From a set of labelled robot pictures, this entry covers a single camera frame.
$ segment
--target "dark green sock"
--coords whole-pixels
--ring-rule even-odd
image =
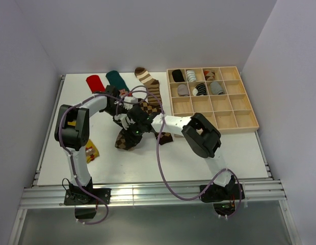
[[[110,85],[115,86],[119,91],[120,95],[124,95],[129,92],[129,89],[122,79],[121,75],[116,70],[111,70],[106,74],[106,78]]]

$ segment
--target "cable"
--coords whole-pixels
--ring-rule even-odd
[[[143,91],[143,90],[135,90],[136,88],[139,88],[139,87],[144,87],[146,90],[145,90],[145,91]],[[97,197],[97,196],[91,194],[90,192],[88,192],[88,191],[86,191],[84,188],[82,188],[82,185],[81,185],[81,183],[79,182],[79,180],[78,180],[78,178],[77,178],[77,174],[76,174],[76,170],[75,170],[75,165],[74,165],[74,160],[73,160],[73,154],[72,154],[72,152],[71,152],[67,147],[64,146],[64,143],[63,143],[63,139],[62,139],[62,127],[63,127],[63,122],[64,122],[64,120],[65,120],[65,118],[66,118],[66,115],[67,115],[71,110],[73,110],[74,108],[77,108],[77,107],[81,106],[82,104],[84,104],[84,103],[86,103],[86,102],[88,102],[88,101],[91,101],[92,99],[94,99],[94,98],[96,98],[96,97],[98,97],[98,96],[106,96],[106,97],[110,97],[110,98],[113,98],[113,99],[117,100],[118,103],[117,103],[116,113],[118,113],[118,107],[119,107],[119,105],[120,105],[121,102],[124,102],[124,103],[127,103],[127,104],[133,104],[133,105],[134,105],[134,104],[139,104],[139,103],[141,103],[142,101],[145,100],[145,99],[144,99],[144,100],[141,100],[140,102],[137,102],[137,103],[130,103],[130,102],[125,102],[125,101],[124,101],[124,98],[125,98],[126,96],[128,96],[128,95],[131,94],[131,93],[135,93],[135,92],[143,92],[143,93],[146,93],[146,94],[147,94],[146,98],[147,98],[149,95],[152,96],[152,97],[154,97],[154,98],[158,101],[158,103],[159,103],[159,106],[160,106],[160,108],[161,108],[161,113],[162,113],[162,114],[165,114],[165,113],[164,113],[164,110],[163,110],[163,105],[162,105],[161,101],[160,101],[154,94],[152,94],[151,92],[147,91],[147,88],[146,88],[145,86],[140,85],[140,86],[137,86],[137,87],[133,88],[130,92],[128,92],[127,94],[125,94],[125,95],[122,96],[121,98],[117,98],[117,97],[111,96],[111,95],[109,95],[109,94],[96,94],[95,96],[92,96],[92,97],[90,97],[90,98],[84,100],[83,102],[78,103],[77,105],[71,106],[70,108],[68,108],[68,109],[64,112],[64,114],[63,114],[63,116],[62,116],[62,119],[61,119],[61,122],[60,122],[60,125],[59,125],[59,133],[58,133],[58,135],[59,135],[59,142],[60,142],[61,147],[62,147],[65,151],[67,151],[67,153],[69,154],[70,161],[71,161],[72,172],[73,172],[73,175],[74,175],[74,178],[75,178],[75,182],[77,183],[78,187],[79,187],[84,193],[86,193],[87,195],[89,195],[89,196],[95,198],[95,199],[98,200],[99,202],[103,203],[103,204],[105,205],[105,207],[106,207],[106,210],[107,210],[105,216],[104,216],[102,219],[98,220],[98,221],[95,221],[95,222],[84,222],[84,221],[82,221],[82,220],[78,220],[80,223],[83,223],[83,224],[86,224],[86,225],[95,225],[95,224],[98,224],[98,223],[104,221],[104,220],[107,218],[107,216],[108,216],[109,208],[108,208],[108,205],[107,205],[101,198],[99,198],[99,197]],[[183,201],[192,201],[192,200],[195,200],[195,199],[199,198],[201,195],[203,195],[203,194],[205,193],[205,191],[207,191],[207,189],[213,184],[213,182],[215,181],[215,179],[216,179],[221,173],[228,171],[228,172],[230,172],[232,175],[234,175],[234,177],[235,177],[235,179],[236,179],[236,181],[237,181],[237,183],[238,183],[238,187],[239,187],[239,191],[240,191],[240,200],[239,200],[238,207],[237,207],[237,208],[235,209],[235,211],[234,211],[231,215],[229,215],[228,217],[231,217],[231,216],[233,216],[234,214],[236,214],[237,211],[238,211],[238,208],[239,208],[239,206],[241,205],[241,202],[242,202],[242,190],[241,190],[241,185],[240,185],[240,182],[239,182],[237,176],[235,175],[235,173],[234,173],[232,170],[230,170],[230,169],[228,169],[228,168],[224,168],[224,169],[220,170],[220,171],[211,179],[211,181],[207,184],[207,186],[203,189],[203,191],[200,192],[198,195],[192,197],[192,198],[184,198],[184,197],[181,197],[180,195],[178,195],[177,193],[175,193],[175,192],[173,191],[173,189],[170,187],[170,185],[168,184],[168,182],[167,182],[167,180],[166,180],[166,178],[165,178],[165,176],[164,176],[163,169],[162,169],[161,162],[160,162],[159,142],[160,142],[160,138],[161,138],[161,135],[162,135],[164,126],[165,126],[165,124],[166,124],[165,117],[162,117],[162,119],[163,119],[163,123],[162,123],[162,127],[161,127],[161,129],[160,129],[160,131],[159,131],[159,134],[158,134],[158,137],[157,137],[158,140],[157,140],[157,143],[156,143],[156,156],[157,156],[157,163],[158,163],[159,172],[160,172],[160,175],[161,175],[161,177],[162,177],[162,179],[163,179],[163,182],[164,182],[164,184],[166,185],[167,189],[168,189],[175,197],[177,197],[177,198],[180,199],[180,200],[183,200]]]

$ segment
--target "wooden tray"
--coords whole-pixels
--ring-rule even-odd
[[[215,72],[215,80],[224,90],[223,95],[213,95],[210,83],[206,81],[203,70],[211,69]],[[254,132],[259,128],[250,100],[244,88],[238,69],[230,67],[186,68],[182,71],[185,82],[175,82],[172,71],[167,70],[169,96],[174,116],[192,116],[195,112],[202,113],[222,134]],[[186,71],[193,70],[197,81],[188,82]],[[193,96],[193,89],[204,83],[208,95]],[[179,96],[177,88],[185,84],[190,96]]]

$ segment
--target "white table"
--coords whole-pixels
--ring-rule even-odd
[[[57,112],[62,104],[74,105],[91,96],[86,78],[92,74],[66,75],[56,109],[47,145],[41,162],[38,185],[60,185],[63,178],[70,178],[66,156],[54,139]],[[108,83],[105,73],[98,74],[104,86]],[[171,113],[165,72],[152,72],[161,86],[164,110]],[[141,83],[133,73],[121,73],[129,89]],[[156,139],[145,134],[136,149],[131,152],[114,147],[121,128],[106,113],[97,113],[90,119],[90,139],[97,146],[100,156],[88,164],[94,183],[141,183],[161,182],[156,162]],[[239,179],[267,178],[255,133],[222,135],[221,148],[216,159],[202,159],[195,155],[184,138],[160,146],[164,174],[169,181],[210,180],[210,169],[217,161],[224,161]]]

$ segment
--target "gray rolled sock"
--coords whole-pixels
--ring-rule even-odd
[[[177,93],[179,96],[190,96],[188,87],[185,84],[181,84],[177,87]]]
[[[224,94],[224,90],[218,82],[212,82],[210,84],[210,91],[213,95]]]

